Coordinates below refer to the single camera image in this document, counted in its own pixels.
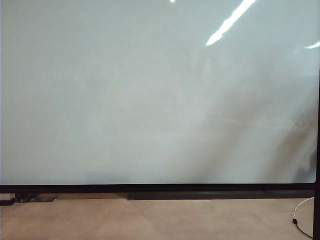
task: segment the whiteboard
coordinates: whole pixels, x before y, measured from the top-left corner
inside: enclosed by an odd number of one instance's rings
[[[3,0],[1,184],[313,183],[319,0]]]

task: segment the white cable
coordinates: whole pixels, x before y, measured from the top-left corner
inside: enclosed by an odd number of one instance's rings
[[[293,219],[295,218],[295,216],[296,216],[296,211],[297,211],[297,209],[301,206],[301,204],[303,204],[303,203],[305,203],[306,201],[309,201],[309,200],[311,200],[311,199],[314,199],[314,198],[315,198],[315,197],[313,196],[313,197],[310,197],[310,198],[308,198],[308,199],[300,202],[300,203],[298,204],[298,206],[295,207],[292,218],[293,218]]]

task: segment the black base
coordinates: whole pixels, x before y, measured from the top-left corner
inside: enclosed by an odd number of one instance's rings
[[[10,200],[0,200],[0,206],[11,206],[16,203],[16,198],[12,198]]]
[[[314,190],[130,192],[128,200],[304,199]]]

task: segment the black post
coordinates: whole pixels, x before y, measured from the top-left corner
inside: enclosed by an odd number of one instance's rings
[[[319,188],[319,184],[316,185],[315,190],[314,190],[313,239],[320,240],[320,188]]]
[[[313,239],[320,240],[320,74],[318,98],[318,135],[316,145],[316,174],[313,207]]]

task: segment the floor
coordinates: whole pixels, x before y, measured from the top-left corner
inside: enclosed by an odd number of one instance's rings
[[[58,199],[1,207],[2,240],[305,240],[303,199]],[[312,233],[313,200],[299,208]]]

